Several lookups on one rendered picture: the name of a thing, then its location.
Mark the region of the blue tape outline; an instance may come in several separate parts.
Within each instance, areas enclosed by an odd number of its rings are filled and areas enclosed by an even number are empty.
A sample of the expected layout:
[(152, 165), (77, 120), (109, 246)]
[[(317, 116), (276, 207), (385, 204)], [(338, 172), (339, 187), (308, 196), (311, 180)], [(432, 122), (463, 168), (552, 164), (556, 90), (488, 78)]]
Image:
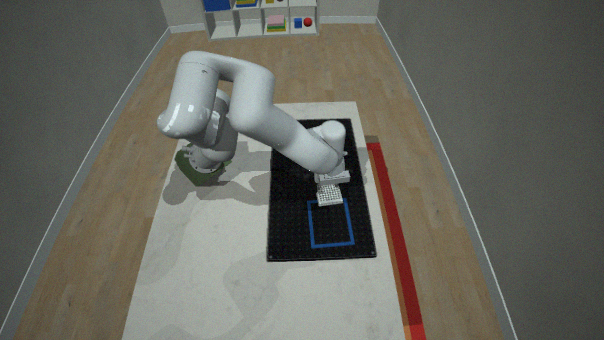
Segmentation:
[(311, 248), (355, 245), (353, 231), (352, 231), (352, 226), (351, 226), (351, 220), (350, 220), (350, 215), (349, 215), (349, 210), (348, 210), (347, 199), (346, 198), (342, 198), (342, 199), (344, 201), (345, 212), (346, 212), (346, 217), (347, 217), (347, 223), (348, 223), (348, 228), (349, 228), (349, 234), (350, 234), (350, 240), (351, 240), (351, 242), (340, 242), (340, 243), (328, 243), (328, 244), (316, 244), (315, 245), (315, 243), (314, 243), (314, 233), (313, 233), (313, 223), (312, 223), (312, 214), (311, 214), (311, 204), (310, 203), (318, 203), (318, 201), (317, 200), (310, 200), (310, 201), (307, 201), (307, 208), (308, 208), (308, 218), (309, 218)]

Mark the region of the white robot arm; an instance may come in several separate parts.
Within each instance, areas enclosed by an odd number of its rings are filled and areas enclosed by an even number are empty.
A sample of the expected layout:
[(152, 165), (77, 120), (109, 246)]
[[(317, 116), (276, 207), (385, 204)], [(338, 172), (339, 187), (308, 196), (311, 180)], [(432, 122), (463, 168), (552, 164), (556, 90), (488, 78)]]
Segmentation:
[[(231, 98), (217, 88), (219, 80), (233, 82)], [(182, 145), (181, 151), (189, 152), (184, 157), (200, 173), (214, 172), (221, 162), (230, 161), (240, 133), (319, 174), (320, 186), (349, 182), (349, 171), (341, 164), (347, 155), (343, 124), (330, 120), (306, 129), (273, 104), (274, 86), (273, 73), (258, 64), (205, 51), (187, 52), (178, 63), (157, 127), (169, 138), (194, 144)]]

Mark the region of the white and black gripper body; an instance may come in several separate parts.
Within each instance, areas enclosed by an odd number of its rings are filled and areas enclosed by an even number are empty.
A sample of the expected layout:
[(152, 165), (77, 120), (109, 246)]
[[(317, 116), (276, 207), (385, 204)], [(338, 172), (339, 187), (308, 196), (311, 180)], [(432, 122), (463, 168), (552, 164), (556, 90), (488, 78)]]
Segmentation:
[[(344, 157), (343, 157), (341, 164), (342, 164), (343, 170), (345, 171)], [(319, 183), (319, 174), (314, 173), (314, 180), (316, 183)]]

